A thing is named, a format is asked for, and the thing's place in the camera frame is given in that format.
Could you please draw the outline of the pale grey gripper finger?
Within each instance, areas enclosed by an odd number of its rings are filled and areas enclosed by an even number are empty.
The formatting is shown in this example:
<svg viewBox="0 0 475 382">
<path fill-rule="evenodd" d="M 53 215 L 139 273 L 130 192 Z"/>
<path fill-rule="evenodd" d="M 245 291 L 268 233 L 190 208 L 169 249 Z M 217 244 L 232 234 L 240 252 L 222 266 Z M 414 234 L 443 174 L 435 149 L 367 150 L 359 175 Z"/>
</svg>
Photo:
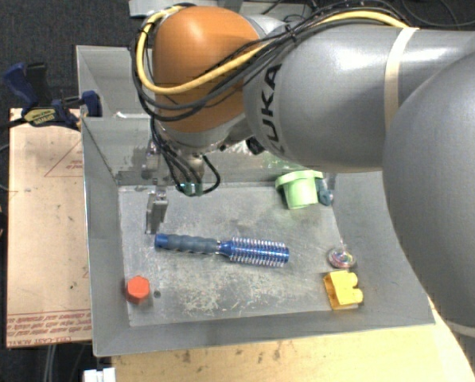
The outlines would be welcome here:
<svg viewBox="0 0 475 382">
<path fill-rule="evenodd" d="M 165 219 L 166 210 L 169 206 L 165 189 L 157 189 L 153 199 L 153 230 L 158 230 Z"/>
<path fill-rule="evenodd" d="M 155 195 L 149 195 L 146 205 L 146 234 L 153 234 L 155 231 Z"/>
</svg>

